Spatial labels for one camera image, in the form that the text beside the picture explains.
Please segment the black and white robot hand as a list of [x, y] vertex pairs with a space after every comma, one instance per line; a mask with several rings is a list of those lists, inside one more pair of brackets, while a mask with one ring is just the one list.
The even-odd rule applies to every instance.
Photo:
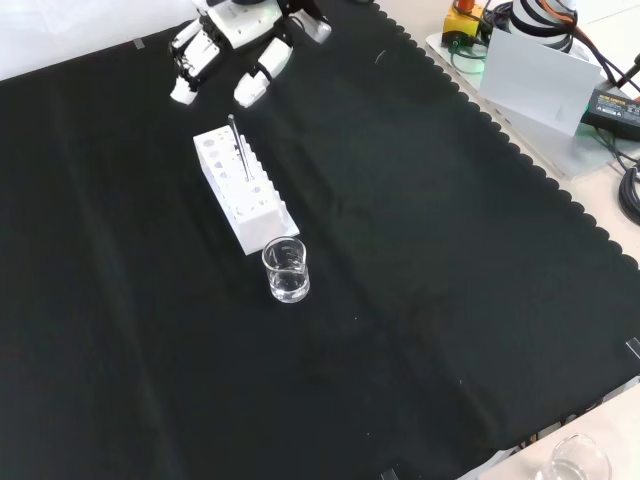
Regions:
[[293, 54], [286, 28], [297, 22], [303, 33], [324, 43], [332, 27], [314, 1], [196, 1], [198, 17], [171, 41], [177, 75], [170, 97], [191, 104], [213, 67], [225, 54], [238, 54], [262, 45], [264, 50], [239, 80], [234, 99], [248, 108], [267, 92]]

